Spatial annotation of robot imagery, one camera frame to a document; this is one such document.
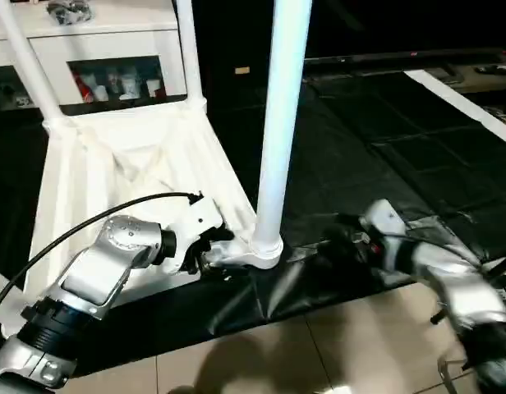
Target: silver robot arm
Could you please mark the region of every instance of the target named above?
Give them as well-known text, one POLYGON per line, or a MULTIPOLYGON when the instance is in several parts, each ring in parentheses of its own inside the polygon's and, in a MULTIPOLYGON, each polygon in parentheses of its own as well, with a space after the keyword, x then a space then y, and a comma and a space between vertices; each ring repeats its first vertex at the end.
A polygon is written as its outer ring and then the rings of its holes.
POLYGON ((387 200, 374 203, 361 225, 369 239, 377 241, 373 250, 380 254, 374 259, 379 268, 411 275, 438 296, 481 391, 505 393, 506 306, 472 253, 402 238, 406 225, 387 200))
POLYGON ((94 243, 67 265, 35 305, 25 326, 0 349, 0 393, 41 393, 62 387, 76 368, 86 330, 104 318, 133 269, 181 269, 200 237, 223 219, 214 201, 201 198, 165 230, 158 223, 116 216, 94 243))

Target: black floor mat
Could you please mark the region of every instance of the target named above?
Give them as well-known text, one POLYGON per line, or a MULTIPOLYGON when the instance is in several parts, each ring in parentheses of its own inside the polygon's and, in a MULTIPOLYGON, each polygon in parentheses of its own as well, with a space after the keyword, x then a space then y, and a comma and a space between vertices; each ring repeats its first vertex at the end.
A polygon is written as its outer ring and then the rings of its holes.
POLYGON ((311 85, 478 257, 506 255, 504 141, 404 74, 311 85))
MULTIPOLYGON (((254 205, 264 94, 232 95, 223 100, 229 107, 209 113, 254 205)), ((46 144, 39 115, 24 114, 28 121, 11 123, 13 131, 0 134, 0 270, 8 276, 26 262, 46 144)), ((504 254, 506 172, 496 171, 501 165, 506 169, 504 143, 405 75, 304 84, 283 215, 286 250, 321 240, 334 213, 360 214, 385 198, 406 219, 440 215, 484 259, 504 254)), ((83 346, 78 373, 404 282, 384 284, 367 266, 331 255, 284 258, 272 270, 247 269, 227 281, 207 277, 114 309, 83 346)))

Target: white pole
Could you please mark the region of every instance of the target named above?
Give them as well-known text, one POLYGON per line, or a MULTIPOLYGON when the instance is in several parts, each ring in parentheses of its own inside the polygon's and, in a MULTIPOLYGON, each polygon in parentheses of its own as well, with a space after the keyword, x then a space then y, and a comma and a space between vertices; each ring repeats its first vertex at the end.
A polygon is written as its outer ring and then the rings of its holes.
POLYGON ((186 73, 187 102, 193 107, 205 109, 206 100, 202 94, 202 83, 200 81, 195 19, 193 18, 191 0, 177 0, 177 10, 184 72, 186 73))
POLYGON ((58 101, 29 41, 21 31, 10 0, 0 0, 0 19, 16 55, 16 67, 30 97, 46 120, 63 117, 58 101))
POLYGON ((280 248, 280 223, 292 153, 312 0, 276 0, 257 222, 257 253, 280 248))

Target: white cabinet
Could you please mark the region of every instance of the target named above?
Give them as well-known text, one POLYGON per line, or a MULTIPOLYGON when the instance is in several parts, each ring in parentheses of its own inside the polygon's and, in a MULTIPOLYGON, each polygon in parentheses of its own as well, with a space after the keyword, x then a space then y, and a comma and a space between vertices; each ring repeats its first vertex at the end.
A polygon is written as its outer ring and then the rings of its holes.
MULTIPOLYGON (((91 0, 94 17, 59 26, 45 3, 16 3, 17 20, 60 104, 83 103, 69 62, 156 56, 167 95, 186 93, 178 23, 171 0, 91 0)), ((0 25, 0 66, 11 65, 0 25)))

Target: beige floor tile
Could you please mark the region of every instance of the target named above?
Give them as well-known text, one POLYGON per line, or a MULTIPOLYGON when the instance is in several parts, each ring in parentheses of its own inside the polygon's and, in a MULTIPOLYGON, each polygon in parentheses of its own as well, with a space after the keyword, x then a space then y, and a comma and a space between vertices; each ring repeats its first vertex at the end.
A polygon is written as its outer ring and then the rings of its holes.
MULTIPOLYGON (((455 379, 453 381, 458 394, 480 394, 476 387, 476 381, 472 374, 463 376, 462 378, 455 379)), ((444 386, 438 386, 422 394, 449 394, 448 390, 444 386)))
MULTIPOLYGON (((410 394, 440 383, 437 359, 456 344, 448 322, 430 324, 433 293, 420 284, 308 314, 329 380, 356 394, 410 394)), ((462 359, 460 346, 450 359, 462 359)), ((459 376, 460 368, 451 368, 459 376)))
POLYGON ((156 394, 156 359, 137 361, 71 379, 58 394, 156 394))
POLYGON ((304 318, 253 328, 158 357, 159 394, 302 393, 331 388, 304 318))

